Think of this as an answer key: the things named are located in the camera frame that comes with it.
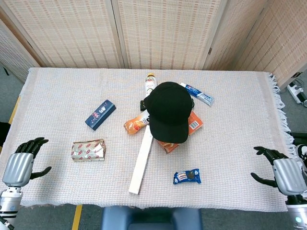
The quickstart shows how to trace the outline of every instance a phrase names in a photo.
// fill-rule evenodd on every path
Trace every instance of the orange box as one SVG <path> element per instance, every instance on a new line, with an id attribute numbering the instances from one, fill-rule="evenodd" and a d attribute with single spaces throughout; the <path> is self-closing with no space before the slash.
<path id="1" fill-rule="evenodd" d="M 203 122 L 200 120 L 198 116 L 192 111 L 190 116 L 189 116 L 189 136 L 192 135 L 197 129 L 202 127 Z M 173 144 L 173 143 L 166 143 L 157 140 L 159 145 L 161 145 L 162 148 L 166 151 L 166 153 L 170 153 L 173 151 L 175 148 L 179 146 L 179 144 Z"/>

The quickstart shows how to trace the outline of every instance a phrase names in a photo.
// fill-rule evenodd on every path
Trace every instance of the blue chair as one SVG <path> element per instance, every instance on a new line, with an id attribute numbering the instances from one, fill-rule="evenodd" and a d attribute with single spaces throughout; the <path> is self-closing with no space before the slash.
<path id="1" fill-rule="evenodd" d="M 101 230 L 203 230 L 201 210 L 186 207 L 105 207 L 101 223 Z"/>

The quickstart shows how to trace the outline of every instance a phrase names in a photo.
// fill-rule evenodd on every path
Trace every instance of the robotic arm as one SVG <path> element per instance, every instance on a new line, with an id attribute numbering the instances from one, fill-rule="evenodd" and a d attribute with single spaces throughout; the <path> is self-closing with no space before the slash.
<path id="1" fill-rule="evenodd" d="M 258 177 L 255 173 L 251 176 L 259 183 L 269 185 L 287 196 L 286 206 L 295 230 L 307 230 L 307 200 L 302 193 L 307 186 L 301 169 L 294 159 L 290 159 L 277 150 L 255 147 L 257 155 L 263 154 L 271 163 L 274 180 L 266 180 Z"/>
<path id="2" fill-rule="evenodd" d="M 10 156 L 2 179 L 8 188 L 0 194 L 0 230 L 14 229 L 13 223 L 23 197 L 21 187 L 51 170 L 51 167 L 47 167 L 42 172 L 32 172 L 34 159 L 47 142 L 44 138 L 30 140 L 21 144 Z"/>

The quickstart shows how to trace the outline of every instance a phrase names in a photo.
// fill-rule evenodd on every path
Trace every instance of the dark blue box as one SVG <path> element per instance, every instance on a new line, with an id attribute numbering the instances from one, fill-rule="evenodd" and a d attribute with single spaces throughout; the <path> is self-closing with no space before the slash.
<path id="1" fill-rule="evenodd" d="M 105 100 L 95 112 L 86 119 L 85 123 L 93 130 L 96 130 L 115 109 L 116 107 L 112 102 Z"/>

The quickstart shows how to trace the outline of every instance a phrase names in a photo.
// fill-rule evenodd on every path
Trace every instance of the woven tablecloth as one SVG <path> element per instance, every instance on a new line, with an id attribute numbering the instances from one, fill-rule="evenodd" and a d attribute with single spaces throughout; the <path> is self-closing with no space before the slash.
<path id="1" fill-rule="evenodd" d="M 190 84 L 215 98 L 212 107 L 194 98 L 204 122 L 170 154 L 154 140 L 139 195 L 128 192 L 145 129 L 129 136 L 124 123 L 140 113 L 144 81 Z M 286 211 L 285 196 L 256 182 L 251 172 L 273 178 L 271 165 L 254 146 L 287 155 L 292 138 L 274 76 L 266 72 L 32 68 L 21 92 L 11 130 L 0 155 L 0 176 L 23 142 L 45 137 L 33 171 L 52 170 L 23 188 L 22 205 L 95 204 L 101 207 L 206 207 Z M 117 109 L 96 130 L 85 123 L 104 101 Z M 74 141 L 103 138 L 106 160 L 73 162 Z M 173 185 L 175 172 L 200 169 L 201 184 Z M 6 186 L 2 183 L 0 190 Z"/>

